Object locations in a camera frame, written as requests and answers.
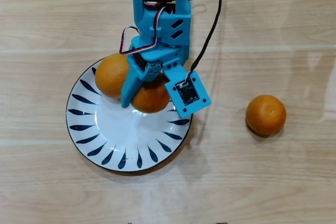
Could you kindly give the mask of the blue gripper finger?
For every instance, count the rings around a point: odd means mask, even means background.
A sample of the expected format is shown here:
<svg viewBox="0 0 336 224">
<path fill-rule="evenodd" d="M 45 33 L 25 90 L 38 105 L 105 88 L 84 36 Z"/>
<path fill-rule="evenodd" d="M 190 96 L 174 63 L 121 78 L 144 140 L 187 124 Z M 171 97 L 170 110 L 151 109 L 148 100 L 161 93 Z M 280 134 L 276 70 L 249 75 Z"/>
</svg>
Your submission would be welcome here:
<svg viewBox="0 0 336 224">
<path fill-rule="evenodd" d="M 129 63 L 129 72 L 121 90 L 121 106 L 127 108 L 139 91 L 143 80 L 143 70 L 135 61 Z"/>
</svg>

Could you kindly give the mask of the blue gripper body with servo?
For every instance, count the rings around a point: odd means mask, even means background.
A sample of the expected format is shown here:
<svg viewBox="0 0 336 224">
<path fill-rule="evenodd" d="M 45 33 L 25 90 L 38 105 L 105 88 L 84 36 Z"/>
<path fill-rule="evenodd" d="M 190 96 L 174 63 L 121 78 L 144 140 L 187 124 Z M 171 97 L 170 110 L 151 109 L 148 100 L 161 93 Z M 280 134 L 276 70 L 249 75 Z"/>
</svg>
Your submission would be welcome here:
<svg viewBox="0 0 336 224">
<path fill-rule="evenodd" d="M 128 50 L 128 81 L 155 81 L 164 74 L 169 81 L 184 81 L 184 69 L 188 58 L 188 48 L 171 47 L 157 43 L 151 48 L 144 45 L 140 36 L 132 39 Z"/>
</svg>

